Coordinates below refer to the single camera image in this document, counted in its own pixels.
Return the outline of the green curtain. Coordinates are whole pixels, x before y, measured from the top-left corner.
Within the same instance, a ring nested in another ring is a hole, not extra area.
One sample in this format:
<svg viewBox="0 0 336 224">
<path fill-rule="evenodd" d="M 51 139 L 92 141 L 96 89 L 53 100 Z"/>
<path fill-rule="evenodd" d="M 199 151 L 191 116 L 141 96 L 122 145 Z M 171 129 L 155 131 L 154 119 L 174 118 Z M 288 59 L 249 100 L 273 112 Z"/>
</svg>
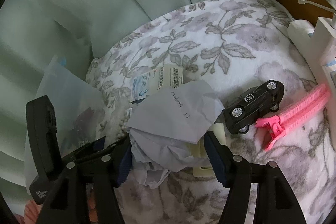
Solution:
<svg viewBox="0 0 336 224">
<path fill-rule="evenodd" d="M 84 75 L 117 43 L 142 55 L 164 32 L 204 32 L 209 22 L 239 22 L 234 0 L 5 0 L 1 7 L 1 187 L 23 187 L 25 104 L 50 58 L 63 55 Z"/>
</svg>

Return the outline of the clear plastic storage box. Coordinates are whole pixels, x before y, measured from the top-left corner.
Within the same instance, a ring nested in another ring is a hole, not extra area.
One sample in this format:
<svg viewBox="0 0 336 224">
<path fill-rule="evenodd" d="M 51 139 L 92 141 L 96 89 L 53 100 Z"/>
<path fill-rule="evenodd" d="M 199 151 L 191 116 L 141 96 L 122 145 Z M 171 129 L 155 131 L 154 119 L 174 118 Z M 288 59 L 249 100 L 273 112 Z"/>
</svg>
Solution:
<svg viewBox="0 0 336 224">
<path fill-rule="evenodd" d="M 54 106 L 61 156 L 104 136 L 102 94 L 71 73 L 66 60 L 54 55 L 45 69 L 36 98 L 47 95 Z"/>
</svg>

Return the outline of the white power strip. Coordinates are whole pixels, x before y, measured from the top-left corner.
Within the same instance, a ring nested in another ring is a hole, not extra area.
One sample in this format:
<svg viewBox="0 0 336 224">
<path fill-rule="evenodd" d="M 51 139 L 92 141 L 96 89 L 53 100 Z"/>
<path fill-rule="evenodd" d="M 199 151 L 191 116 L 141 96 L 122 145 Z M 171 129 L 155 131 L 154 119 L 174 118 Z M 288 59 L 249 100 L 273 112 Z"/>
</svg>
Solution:
<svg viewBox="0 0 336 224">
<path fill-rule="evenodd" d="M 335 27 L 333 20 L 319 17 L 316 26 L 307 20 L 294 20 L 289 24 L 288 36 L 306 60 L 316 81 L 335 87 L 327 64 L 335 60 Z"/>
</svg>

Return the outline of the small blue white box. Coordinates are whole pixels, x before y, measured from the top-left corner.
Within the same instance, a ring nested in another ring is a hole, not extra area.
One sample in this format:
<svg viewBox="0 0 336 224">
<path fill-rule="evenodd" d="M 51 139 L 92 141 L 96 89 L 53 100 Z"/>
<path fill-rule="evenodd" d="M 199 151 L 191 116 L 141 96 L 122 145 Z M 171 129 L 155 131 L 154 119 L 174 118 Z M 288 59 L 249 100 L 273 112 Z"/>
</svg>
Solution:
<svg viewBox="0 0 336 224">
<path fill-rule="evenodd" d="M 140 103 L 163 88 L 178 88 L 183 84 L 183 68 L 167 64 L 134 78 L 131 103 Z"/>
</svg>

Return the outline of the white paper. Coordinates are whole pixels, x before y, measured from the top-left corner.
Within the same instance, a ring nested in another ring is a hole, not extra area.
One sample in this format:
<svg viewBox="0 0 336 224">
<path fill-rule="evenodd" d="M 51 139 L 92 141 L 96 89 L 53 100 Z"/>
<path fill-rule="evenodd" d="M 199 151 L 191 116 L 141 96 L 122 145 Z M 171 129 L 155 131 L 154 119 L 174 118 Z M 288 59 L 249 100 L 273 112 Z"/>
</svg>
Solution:
<svg viewBox="0 0 336 224">
<path fill-rule="evenodd" d="M 154 189 L 170 172 L 209 165 L 208 159 L 194 156 L 190 148 L 202 139 L 223 109 L 204 80 L 164 88 L 143 100 L 126 124 L 137 182 Z"/>
</svg>

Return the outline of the black toy car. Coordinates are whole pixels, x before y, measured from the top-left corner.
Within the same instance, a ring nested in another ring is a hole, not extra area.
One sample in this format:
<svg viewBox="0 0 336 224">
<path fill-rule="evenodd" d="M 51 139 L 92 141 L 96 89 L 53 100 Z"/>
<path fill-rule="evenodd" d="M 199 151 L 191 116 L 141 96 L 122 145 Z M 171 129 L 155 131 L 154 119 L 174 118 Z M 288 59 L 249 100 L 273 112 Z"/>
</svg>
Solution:
<svg viewBox="0 0 336 224">
<path fill-rule="evenodd" d="M 269 80 L 240 94 L 223 112 L 228 131 L 233 135 L 246 134 L 257 119 L 279 110 L 283 96 L 284 84 L 276 80 Z"/>
</svg>

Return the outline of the pink hair roller clip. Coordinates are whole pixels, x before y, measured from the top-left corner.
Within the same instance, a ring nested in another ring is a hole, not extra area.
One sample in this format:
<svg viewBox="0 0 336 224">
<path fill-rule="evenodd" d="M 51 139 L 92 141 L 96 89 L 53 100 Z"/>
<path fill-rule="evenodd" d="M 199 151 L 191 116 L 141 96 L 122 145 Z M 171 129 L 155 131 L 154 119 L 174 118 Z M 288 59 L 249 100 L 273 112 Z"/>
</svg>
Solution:
<svg viewBox="0 0 336 224">
<path fill-rule="evenodd" d="M 280 114 L 257 119 L 256 128 L 265 128 L 270 135 L 270 142 L 265 146 L 265 150 L 271 150 L 276 141 L 313 118 L 326 106 L 330 96 L 329 88 L 325 84 L 320 84 Z"/>
</svg>

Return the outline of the white floral blanket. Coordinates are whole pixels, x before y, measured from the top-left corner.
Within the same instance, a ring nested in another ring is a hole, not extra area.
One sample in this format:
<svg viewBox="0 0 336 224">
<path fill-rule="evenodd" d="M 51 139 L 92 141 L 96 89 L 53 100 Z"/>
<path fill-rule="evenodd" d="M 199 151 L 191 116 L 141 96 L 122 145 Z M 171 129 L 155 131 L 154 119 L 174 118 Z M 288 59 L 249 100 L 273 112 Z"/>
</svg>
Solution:
<svg viewBox="0 0 336 224">
<path fill-rule="evenodd" d="M 284 84 L 281 107 L 299 100 L 316 82 L 290 41 L 289 12 L 275 0 L 208 0 L 181 7 L 141 26 L 94 59 L 86 82 L 102 92 L 98 131 L 114 142 L 123 133 L 135 76 L 157 66 L 183 68 L 185 82 L 205 80 L 224 105 L 250 87 Z M 307 223 L 323 223 L 335 205 L 335 151 L 326 111 L 280 139 L 270 151 L 262 129 L 227 134 L 231 151 L 250 162 L 275 161 L 289 181 Z M 126 223 L 217 223 L 228 189 L 215 178 L 171 173 L 156 189 L 133 174 L 116 189 Z"/>
</svg>

